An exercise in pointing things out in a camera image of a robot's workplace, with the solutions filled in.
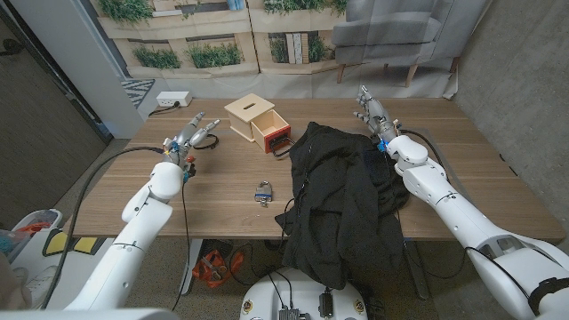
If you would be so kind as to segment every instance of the gray armchair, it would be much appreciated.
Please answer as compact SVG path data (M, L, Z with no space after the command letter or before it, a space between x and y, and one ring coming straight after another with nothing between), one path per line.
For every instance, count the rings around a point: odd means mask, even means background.
M346 65L365 62L410 66L453 58L458 65L487 0L349 0L346 22L334 26L338 83Z

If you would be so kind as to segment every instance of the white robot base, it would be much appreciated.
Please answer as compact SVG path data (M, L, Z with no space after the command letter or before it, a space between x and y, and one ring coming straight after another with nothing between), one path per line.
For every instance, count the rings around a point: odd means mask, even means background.
M268 276L264 276L254 284L243 298L240 320L280 320L280 319L320 319L320 295L325 293L325 286L293 268L278 270L286 276L293 288L293 308L290 308L291 290L289 284L277 272L270 275L275 282L273 285ZM275 286L280 293L284 304L276 293ZM331 290L332 315L325 319L367 320L364 299L352 284L346 284L343 290Z

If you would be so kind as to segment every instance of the wall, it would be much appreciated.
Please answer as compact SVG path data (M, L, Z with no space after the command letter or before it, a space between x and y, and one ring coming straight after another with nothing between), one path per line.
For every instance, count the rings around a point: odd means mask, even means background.
M565 230L567 30L566 1L494 1L463 53L454 99ZM569 252L569 241L560 247Z
M12 0L47 51L115 138L131 138L143 125L73 0Z

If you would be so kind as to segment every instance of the table leg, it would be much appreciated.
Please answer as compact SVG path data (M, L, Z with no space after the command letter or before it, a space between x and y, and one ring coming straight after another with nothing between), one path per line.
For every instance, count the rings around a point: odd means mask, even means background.
M184 271L181 274L180 290L181 290L181 295L183 296L188 295L189 293L189 285L191 284L193 278L192 269L194 268L194 266L197 263L197 260L199 259L199 252L202 249L202 242L204 241L204 239L191 239L190 241L191 243L189 246L189 257L186 260L186 267L184 268Z
M417 244L414 241L405 241L405 258L407 259L407 265L409 265L409 270L411 271L411 277L413 278L417 295L423 300L428 299L429 286L427 285L427 279L423 271L423 261L417 250Z

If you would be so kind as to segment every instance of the power strip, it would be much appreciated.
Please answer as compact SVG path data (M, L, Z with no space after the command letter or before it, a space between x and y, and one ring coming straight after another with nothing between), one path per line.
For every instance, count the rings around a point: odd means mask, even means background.
M180 103L180 107L187 107L192 101L189 92L160 92L156 97L160 107L171 107L176 101Z

